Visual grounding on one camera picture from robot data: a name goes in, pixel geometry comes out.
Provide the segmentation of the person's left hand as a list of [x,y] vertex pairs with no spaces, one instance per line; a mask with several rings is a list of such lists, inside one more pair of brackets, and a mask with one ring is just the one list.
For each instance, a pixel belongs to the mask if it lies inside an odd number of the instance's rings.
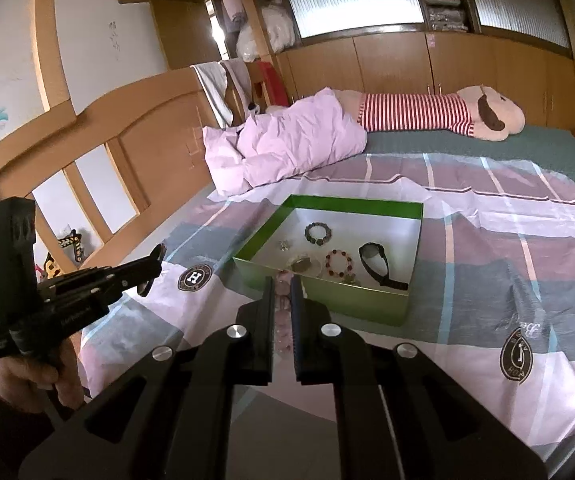
[[84,389],[78,375],[78,361],[71,339],[65,339],[56,366],[41,364],[26,356],[0,359],[0,400],[24,413],[44,409],[39,391],[56,389],[59,402],[78,410],[84,404]]

